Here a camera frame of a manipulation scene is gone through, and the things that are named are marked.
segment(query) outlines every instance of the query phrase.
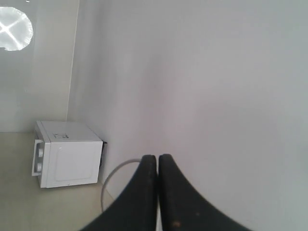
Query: power cord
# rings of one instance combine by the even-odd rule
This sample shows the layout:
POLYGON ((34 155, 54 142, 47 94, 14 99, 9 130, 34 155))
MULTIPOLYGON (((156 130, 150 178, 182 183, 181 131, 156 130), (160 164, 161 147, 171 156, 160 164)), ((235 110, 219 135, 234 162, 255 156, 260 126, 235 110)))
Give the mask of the power cord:
POLYGON ((110 181, 111 177, 123 166, 131 164, 131 163, 140 163, 141 159, 130 159, 128 161, 123 162, 122 164, 120 164, 119 166, 117 166, 110 174, 109 176, 106 178, 103 187, 102 187, 102 192, 101 192, 101 207, 102 207, 102 212, 104 211, 104 207, 103 207, 103 195, 104 192, 106 190, 107 184, 110 181))

